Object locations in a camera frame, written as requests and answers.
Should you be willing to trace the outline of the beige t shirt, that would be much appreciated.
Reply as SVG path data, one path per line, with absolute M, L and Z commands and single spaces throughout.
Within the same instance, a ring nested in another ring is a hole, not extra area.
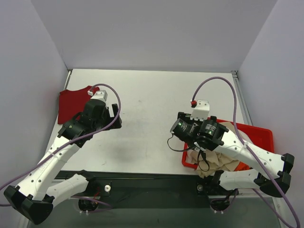
M 205 151 L 206 160 L 209 163 L 209 167 L 207 166 L 206 162 L 200 156 L 198 157 L 197 151 L 190 151 L 189 156 L 191 161 L 199 162 L 197 169 L 195 170 L 196 173 L 201 177 L 205 178 L 210 175 L 213 175 L 215 171 L 223 170 L 223 171 L 234 171 L 235 168 L 239 164 L 239 160 L 231 158 L 227 155 L 221 154 L 219 152 L 214 152 L 210 150 Z

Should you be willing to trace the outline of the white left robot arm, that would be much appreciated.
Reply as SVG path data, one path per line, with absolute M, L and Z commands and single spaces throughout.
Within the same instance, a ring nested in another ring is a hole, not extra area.
M 52 186 L 51 183 L 67 161 L 93 135 L 104 130 L 122 127 L 121 103 L 113 104 L 110 116 L 105 100 L 90 99 L 82 112 L 62 125 L 47 154 L 25 179 L 16 186 L 9 185 L 4 196 L 9 204 L 35 225 L 41 224 L 53 208 L 68 198 L 83 193 L 92 195 L 98 183 L 94 175 L 81 170 L 71 178 Z

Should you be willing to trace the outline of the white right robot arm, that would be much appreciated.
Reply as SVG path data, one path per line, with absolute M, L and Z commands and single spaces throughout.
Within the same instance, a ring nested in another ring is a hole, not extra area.
M 215 116 L 196 121 L 185 113 L 179 113 L 170 132 L 199 153 L 214 151 L 250 167 L 245 171 L 214 172 L 210 187 L 216 194 L 225 190 L 259 189 L 264 194 L 281 198 L 290 187 L 290 171 L 295 160 L 293 155 L 275 154 L 240 140 L 236 131 L 219 123 Z

